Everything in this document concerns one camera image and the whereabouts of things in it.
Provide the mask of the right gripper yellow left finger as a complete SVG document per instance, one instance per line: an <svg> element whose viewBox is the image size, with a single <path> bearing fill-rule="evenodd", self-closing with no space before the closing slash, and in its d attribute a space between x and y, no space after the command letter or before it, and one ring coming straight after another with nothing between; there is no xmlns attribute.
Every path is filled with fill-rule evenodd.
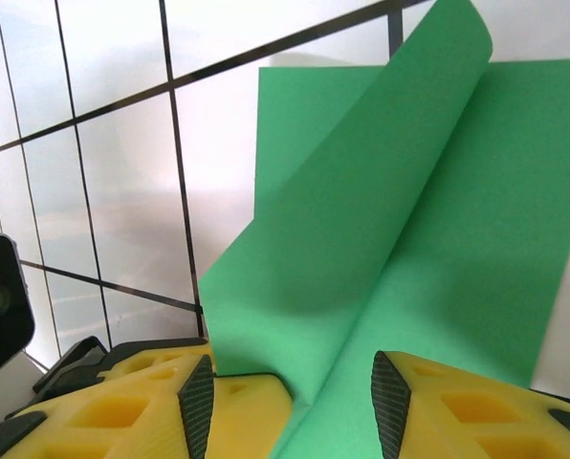
<svg viewBox="0 0 570 459"><path fill-rule="evenodd" d="M208 356L189 356L34 407L46 419L8 458L202 458L214 383Z"/></svg>

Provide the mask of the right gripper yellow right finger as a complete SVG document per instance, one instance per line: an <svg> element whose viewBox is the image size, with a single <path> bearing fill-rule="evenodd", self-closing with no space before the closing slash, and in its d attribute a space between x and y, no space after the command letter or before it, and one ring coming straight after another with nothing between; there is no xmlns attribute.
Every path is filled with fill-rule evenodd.
<svg viewBox="0 0 570 459"><path fill-rule="evenodd" d="M370 392L385 458L570 458L570 404L550 395L395 351Z"/></svg>

